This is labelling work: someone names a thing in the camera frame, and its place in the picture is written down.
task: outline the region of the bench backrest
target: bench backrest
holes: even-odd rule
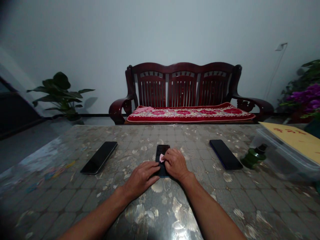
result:
[[[139,105],[151,107],[189,107],[219,105],[231,100],[237,91],[241,66],[215,62],[199,66],[193,63],[176,63],[163,66],[141,63],[126,70],[128,94]]]

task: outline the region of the phone screen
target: phone screen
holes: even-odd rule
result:
[[[157,152],[156,152],[156,162],[159,163],[160,170],[158,171],[159,177],[170,177],[170,175],[166,171],[166,165],[164,162],[160,162],[160,154],[165,155],[166,151],[170,148],[170,145],[158,145]]]
[[[117,142],[105,142],[80,171],[83,174],[97,174],[117,146]]]
[[[210,140],[210,145],[226,170],[238,170],[243,168],[242,164],[221,139]]]

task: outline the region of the finger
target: finger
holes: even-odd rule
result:
[[[145,162],[146,164],[142,166],[142,168],[144,170],[148,170],[149,168],[152,168],[152,167],[156,167],[159,165],[159,162],[154,162],[154,161],[151,161],[151,162]]]
[[[150,178],[148,181],[147,181],[147,186],[148,188],[153,185],[156,181],[158,181],[160,179],[159,176],[153,176],[152,178]]]
[[[137,168],[143,168],[146,164],[148,164],[150,161],[145,161],[141,163]]]
[[[175,153],[179,153],[176,148],[173,148],[172,150],[173,150]]]
[[[172,148],[169,148],[167,151],[166,151],[166,154],[174,154],[174,150]]]
[[[160,170],[160,166],[149,168],[148,170],[146,170],[147,178],[149,178],[152,174],[154,174],[155,172],[157,172],[159,170]]]
[[[169,154],[165,154],[165,155],[162,157],[162,160],[167,160],[170,164],[172,163],[172,159],[173,159],[173,156],[172,156],[172,155],[169,155]]]
[[[167,161],[164,162],[164,165],[166,166],[167,170],[170,169],[170,167],[171,167],[170,163],[168,163]]]

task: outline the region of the red cushion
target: red cushion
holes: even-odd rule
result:
[[[128,122],[163,122],[163,123],[198,123],[198,122],[224,122],[250,120],[255,117],[230,103],[222,103],[217,106],[197,107],[155,107],[152,111],[132,113],[128,116]]]

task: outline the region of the hand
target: hand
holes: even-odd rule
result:
[[[189,175],[186,160],[179,150],[169,148],[162,160],[166,160],[164,164],[167,172],[179,182]]]
[[[159,163],[150,161],[141,163],[133,170],[127,182],[122,186],[124,194],[129,198],[130,201],[139,197],[152,184],[160,179],[159,176],[151,177],[152,174],[159,170]]]

